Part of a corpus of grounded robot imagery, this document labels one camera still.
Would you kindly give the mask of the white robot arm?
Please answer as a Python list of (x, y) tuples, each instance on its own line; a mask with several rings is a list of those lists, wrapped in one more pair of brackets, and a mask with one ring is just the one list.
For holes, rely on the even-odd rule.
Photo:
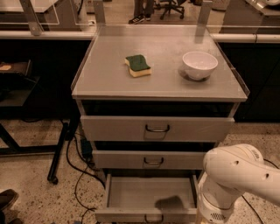
[(280, 170), (267, 166), (250, 144), (211, 149), (203, 158), (203, 169), (195, 224), (225, 224), (244, 193), (280, 206)]

